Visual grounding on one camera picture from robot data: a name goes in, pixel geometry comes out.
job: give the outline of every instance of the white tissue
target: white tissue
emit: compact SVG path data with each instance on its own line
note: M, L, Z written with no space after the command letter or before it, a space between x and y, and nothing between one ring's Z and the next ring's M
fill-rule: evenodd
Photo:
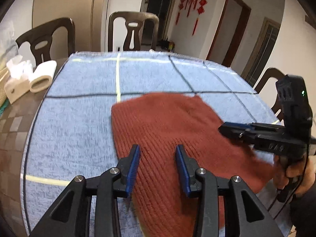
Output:
M7 68L10 71L10 76L15 79L29 78L33 74L33 66L30 61L21 61L21 55L13 57L7 62Z

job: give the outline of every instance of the black stripe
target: black stripe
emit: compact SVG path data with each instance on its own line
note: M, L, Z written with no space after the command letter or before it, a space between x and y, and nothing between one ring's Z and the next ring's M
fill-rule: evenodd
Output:
M168 56L169 60L171 61L174 69L178 72L178 74L182 77L183 81L186 82L186 84L188 85L188 87L192 90L192 92L194 92L196 94L196 91L193 89L193 87L190 85L189 81L185 79L184 75L182 75L182 73L178 70L178 68L176 67L176 65L174 64L174 62L172 61L170 55Z
M246 93L246 94L256 94L253 92L233 92L233 91L161 91L161 92L165 92L165 93L194 93L194 94L198 94L198 93ZM142 94L148 94L151 92L125 92L125 93L121 93L121 96L124 95L142 95ZM58 95L58 96L51 96L51 95L47 95L45 98L51 98L51 99L71 99L71 98L82 98L82 97L93 97L93 96L116 96L116 93L88 93L88 94L78 94L78 95Z
M26 219L26 224L27 224L27 229L28 229L28 233L29 235L31 234L31 226L30 226L30 220L28 218L28 213L27 213L27 207L26 207L26 186L25 186L25 182L26 182L26 166L27 166L27 159L28 159L28 154L29 154L29 150L30 150L30 143L31 143L31 139L32 139L32 135L33 135L33 130L34 130L34 126L35 126L35 123L36 123L36 120L37 120L37 116L38 116L38 113L40 111L40 108L44 102L44 99L46 98L46 95L49 91L49 89L51 88L51 86L53 85L55 79L58 77L58 75L60 74L60 72L63 70L65 64L67 63L67 61L69 60L69 58L65 61L65 63L62 65L62 67L60 68L60 70L58 71L58 73L56 74L56 76L54 77L53 81L52 81L52 84L49 86L49 88L47 89L46 93L44 94L44 97L43 97L43 100L41 101L38 109L37 109L37 112L35 114L35 117L34 117L34 121L33 121L33 124L31 126L31 131L30 131L30 138L28 140L28 144L27 144L27 149L26 149L26 154L25 154L25 160L24 160L24 168L23 168L23 206L24 206L24 213L25 213L25 219Z
M209 72L211 72L215 77L217 77L217 79L228 89L232 92L232 94L236 97L236 99L239 101L239 103L244 107L244 109L247 111L248 115L254 120L254 122L256 123L257 120L255 119L255 117L251 114L251 112L249 111L249 109L247 109L247 107L244 105L244 103L239 99L239 97L236 95L237 92L233 92L232 89L230 89L228 87L227 84L224 83L224 81L218 76L216 75L212 70L210 70L206 65L205 63L203 62L203 65L207 68L207 70Z

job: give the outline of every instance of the red sweater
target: red sweater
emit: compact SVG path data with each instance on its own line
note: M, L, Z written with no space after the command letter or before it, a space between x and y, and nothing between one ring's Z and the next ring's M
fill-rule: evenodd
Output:
M199 166L220 177L239 175L255 193L272 178L272 166L257 160L248 146L223 137L217 130L221 124L199 96L151 93L112 107L118 157L127 156L134 143L141 147L133 202L147 236L192 236L197 201L181 191L174 159L178 144Z

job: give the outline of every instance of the door frame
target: door frame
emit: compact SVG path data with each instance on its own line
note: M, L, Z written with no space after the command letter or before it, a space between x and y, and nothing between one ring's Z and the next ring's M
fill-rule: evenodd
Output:
M278 23L272 19L269 19L267 17L264 18L260 33L259 33L257 41L256 41L256 44L253 47L252 53L250 54L250 57L248 59L246 66L244 67L244 70L241 73L241 77L243 79L246 79L247 75L249 74L249 72L250 72L250 70L251 70L251 68L256 60L256 57L258 56L258 53L259 53L260 48L263 44L263 41L264 41L264 38L265 38L265 35L267 33L269 25L272 25L273 27L276 27L278 29L280 29L280 27L281 27L280 23Z
M167 18L166 18L166 22L165 22L164 29L163 29L163 32L162 32L162 39L163 39L163 40L166 39L167 34L168 34L171 16L172 16L173 10L174 10L174 8L175 8L175 6L174 6L174 5L175 5L175 2L176 2L176 0L171 0L171 1L170 1L170 4L169 4L168 16L167 16ZM147 11L147 5L144 6L141 11L146 12L146 11ZM139 34L139 35L140 35L140 39L142 39L142 37L143 37L143 28L144 28L144 25L142 26L142 29L141 29L140 34Z
M241 14L240 14L240 17L239 17L232 41L230 42L229 48L228 48L227 53L225 55L225 58L222 62L222 65L226 66L226 67L230 67L230 65L233 62L233 59L237 53L238 47L241 43L241 39L242 39L244 32L245 32L245 29L247 27L250 12L251 12L251 8L243 0L234 0L234 1L242 7L242 10L241 10ZM219 30L221 28L223 18L224 18L225 12L226 12L227 4L228 4L228 0L225 0L221 18L218 22L218 26L217 26L211 47L209 49L209 53L207 54L207 57L206 57L207 60L209 60L209 58L211 56L211 52L214 48L216 39L218 37Z

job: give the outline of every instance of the brown chair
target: brown chair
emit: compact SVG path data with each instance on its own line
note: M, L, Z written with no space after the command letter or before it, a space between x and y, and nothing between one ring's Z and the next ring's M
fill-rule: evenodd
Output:
M18 44L18 47L20 47L22 43L29 42L31 52L35 57L36 65L39 65L44 61L51 60L50 49L53 41L53 33L60 27L65 27L67 29L68 56L70 56L72 53L75 53L75 23L70 18L59 18L39 25L19 36L16 43ZM47 44L36 49L36 45L43 41L47 41Z
M136 12L136 11L117 11L111 14L109 19L109 33L107 41L107 50L113 51L113 22L116 18L124 18L125 26L127 28L127 35L123 44L124 51L140 51L140 38L139 31L143 26L145 20L151 20L154 22L154 33L151 41L151 48L156 50L159 18L152 13L148 12ZM130 23L137 23L137 26L129 26ZM132 33L134 30L134 48L130 49L132 40Z
M267 83L269 78L273 77L273 78L276 78L277 80L280 80L284 76L285 75L280 70L278 70L276 68L268 68L254 89L257 93L260 93L260 91L262 90L264 85ZM274 114L276 114L280 109L281 109L281 104L279 102L279 98L277 95L275 104L272 106L271 110L274 112ZM277 115L277 118L280 121L282 121L284 119L282 111L280 111L280 113Z

